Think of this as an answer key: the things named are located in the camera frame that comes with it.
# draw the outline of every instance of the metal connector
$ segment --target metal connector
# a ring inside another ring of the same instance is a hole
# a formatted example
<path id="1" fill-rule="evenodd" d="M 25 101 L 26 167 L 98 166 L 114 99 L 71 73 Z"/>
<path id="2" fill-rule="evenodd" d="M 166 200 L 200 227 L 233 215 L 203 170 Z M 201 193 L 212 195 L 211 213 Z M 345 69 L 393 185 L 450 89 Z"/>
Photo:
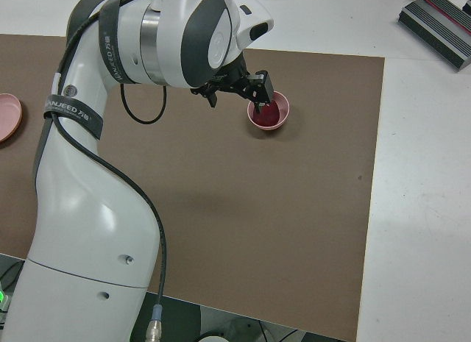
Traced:
<path id="1" fill-rule="evenodd" d="M 146 331 L 146 342 L 159 342 L 162 337 L 162 323 L 157 320 L 151 320 Z"/>

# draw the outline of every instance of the black strap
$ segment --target black strap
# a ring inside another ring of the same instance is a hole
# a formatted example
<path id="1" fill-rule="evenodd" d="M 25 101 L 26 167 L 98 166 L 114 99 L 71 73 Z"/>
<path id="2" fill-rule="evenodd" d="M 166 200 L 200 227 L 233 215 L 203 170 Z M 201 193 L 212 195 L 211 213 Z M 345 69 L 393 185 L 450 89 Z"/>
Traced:
<path id="1" fill-rule="evenodd" d="M 124 72 L 118 50 L 118 18 L 121 0 L 108 0 L 100 10 L 98 37 L 103 62 L 119 83 L 134 83 Z"/>
<path id="2" fill-rule="evenodd" d="M 104 0 L 80 0 L 67 23 L 67 43 L 79 27 L 90 17 L 91 13 Z"/>
<path id="3" fill-rule="evenodd" d="M 67 96 L 52 94 L 47 97 L 44 118 L 51 118 L 51 113 L 59 114 L 76 121 L 86 128 L 96 139 L 100 139 L 103 129 L 102 117 L 88 105 Z"/>

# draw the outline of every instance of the cable connector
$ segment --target cable connector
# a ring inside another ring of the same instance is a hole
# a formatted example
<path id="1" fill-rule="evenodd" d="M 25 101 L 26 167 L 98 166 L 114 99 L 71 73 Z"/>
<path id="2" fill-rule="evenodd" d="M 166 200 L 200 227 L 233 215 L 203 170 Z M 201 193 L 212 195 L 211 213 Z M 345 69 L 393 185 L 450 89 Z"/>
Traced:
<path id="1" fill-rule="evenodd" d="M 162 337 L 162 305 L 154 305 L 152 320 L 149 322 L 146 331 L 146 342 L 159 342 Z"/>

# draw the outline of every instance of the silver metal band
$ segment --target silver metal band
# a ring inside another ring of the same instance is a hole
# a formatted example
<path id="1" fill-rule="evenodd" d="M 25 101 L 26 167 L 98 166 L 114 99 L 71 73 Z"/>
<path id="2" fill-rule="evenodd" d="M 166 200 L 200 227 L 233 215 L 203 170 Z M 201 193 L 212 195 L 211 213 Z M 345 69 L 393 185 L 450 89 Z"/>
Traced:
<path id="1" fill-rule="evenodd" d="M 157 58 L 157 30 L 160 12 L 147 7 L 141 24 L 141 57 L 149 78 L 157 85 L 167 85 Z"/>

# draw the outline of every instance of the brown mat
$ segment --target brown mat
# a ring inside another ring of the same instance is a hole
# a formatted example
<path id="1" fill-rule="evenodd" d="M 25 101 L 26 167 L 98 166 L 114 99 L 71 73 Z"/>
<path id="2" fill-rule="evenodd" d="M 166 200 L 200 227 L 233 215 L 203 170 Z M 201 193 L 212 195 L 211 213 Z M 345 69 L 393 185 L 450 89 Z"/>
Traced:
<path id="1" fill-rule="evenodd" d="M 0 35 L 0 93 L 25 109 L 0 144 L 0 252 L 25 257 L 35 228 L 32 164 L 63 38 Z M 113 91 L 102 156 L 150 195 L 166 226 L 166 295 L 354 341 L 375 159 L 383 59 L 285 51 L 246 53 L 287 95 L 274 132 L 247 103 L 219 94 L 212 110 L 169 89 L 163 119 L 141 126 Z M 131 86 L 142 118 L 161 89 Z M 155 291 L 155 272 L 151 290 Z"/>

